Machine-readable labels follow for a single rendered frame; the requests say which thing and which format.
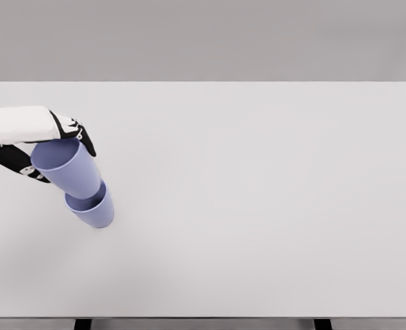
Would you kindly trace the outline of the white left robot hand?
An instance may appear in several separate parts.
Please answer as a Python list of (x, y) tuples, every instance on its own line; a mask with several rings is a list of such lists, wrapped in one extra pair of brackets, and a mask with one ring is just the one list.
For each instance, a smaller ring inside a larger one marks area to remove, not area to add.
[(94, 144), (82, 122), (56, 113), (47, 107), (0, 107), (0, 165), (12, 172), (50, 183), (31, 162), (18, 143), (37, 144), (50, 140), (76, 138), (88, 153), (96, 156)]

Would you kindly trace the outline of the lavender blue plastic cup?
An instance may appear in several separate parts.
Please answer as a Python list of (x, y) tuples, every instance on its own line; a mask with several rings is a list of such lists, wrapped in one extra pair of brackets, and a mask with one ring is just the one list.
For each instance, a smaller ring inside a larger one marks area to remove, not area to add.
[(65, 205), (81, 221), (93, 228), (105, 228), (114, 219), (114, 204), (108, 186), (102, 180), (98, 192), (87, 199), (64, 194)]
[(31, 163), (51, 183), (77, 199), (93, 197), (100, 189), (95, 162), (75, 137), (38, 143)]

